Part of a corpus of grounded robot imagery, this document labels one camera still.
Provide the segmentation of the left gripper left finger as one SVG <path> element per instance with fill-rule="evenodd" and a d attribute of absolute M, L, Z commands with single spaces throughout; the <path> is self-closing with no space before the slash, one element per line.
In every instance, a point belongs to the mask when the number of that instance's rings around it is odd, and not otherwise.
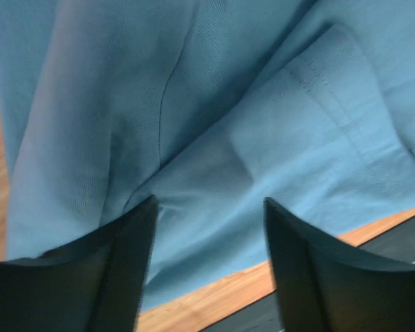
<path fill-rule="evenodd" d="M 134 331 L 157 216 L 150 196 L 40 257 L 0 261 L 0 331 Z"/>

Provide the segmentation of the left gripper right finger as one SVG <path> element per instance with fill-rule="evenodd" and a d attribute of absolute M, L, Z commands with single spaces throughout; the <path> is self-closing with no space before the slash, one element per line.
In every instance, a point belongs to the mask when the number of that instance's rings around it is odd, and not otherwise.
<path fill-rule="evenodd" d="M 285 331 L 415 331 L 415 264 L 353 247 L 272 198 L 264 209 Z"/>

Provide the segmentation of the grey blue t shirt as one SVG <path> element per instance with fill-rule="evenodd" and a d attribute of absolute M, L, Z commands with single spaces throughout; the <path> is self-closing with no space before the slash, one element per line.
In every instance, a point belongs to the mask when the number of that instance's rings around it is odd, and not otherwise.
<path fill-rule="evenodd" d="M 415 207 L 415 1 L 0 1 L 6 259 L 160 203 L 142 308 Z"/>

